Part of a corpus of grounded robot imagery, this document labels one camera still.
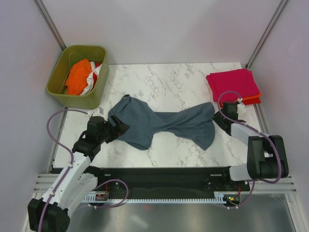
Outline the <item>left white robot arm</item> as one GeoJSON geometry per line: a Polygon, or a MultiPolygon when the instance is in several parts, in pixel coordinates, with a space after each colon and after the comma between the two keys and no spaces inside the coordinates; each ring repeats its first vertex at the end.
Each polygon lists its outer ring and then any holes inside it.
{"type": "Polygon", "coordinates": [[[88,193],[106,185],[99,168],[90,165],[101,145],[116,140],[129,128],[116,116],[109,120],[90,117],[86,130],[69,151],[70,160],[55,182],[40,199],[29,202],[28,219],[32,231],[65,232],[68,229],[72,214],[88,193]]]}

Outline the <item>blue-grey t-shirt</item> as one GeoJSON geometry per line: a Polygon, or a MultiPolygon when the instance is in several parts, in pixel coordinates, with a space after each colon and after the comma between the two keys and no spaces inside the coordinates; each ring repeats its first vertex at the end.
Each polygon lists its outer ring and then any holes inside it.
{"type": "Polygon", "coordinates": [[[215,136],[212,103],[206,102],[180,112],[155,112],[146,102],[124,95],[108,112],[108,120],[116,117],[129,126],[118,140],[139,150],[151,147],[158,132],[170,132],[177,137],[192,140],[202,150],[207,150],[215,136]]]}

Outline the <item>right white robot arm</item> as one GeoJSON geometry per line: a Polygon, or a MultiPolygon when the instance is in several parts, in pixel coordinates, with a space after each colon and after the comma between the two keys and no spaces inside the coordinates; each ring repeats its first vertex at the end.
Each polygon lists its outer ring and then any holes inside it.
{"type": "Polygon", "coordinates": [[[268,135],[238,119],[240,103],[224,102],[213,116],[214,122],[228,135],[247,146],[247,162],[229,168],[229,174],[221,178],[222,187],[233,190],[239,181],[261,180],[277,183],[289,174],[283,138],[268,135]]]}

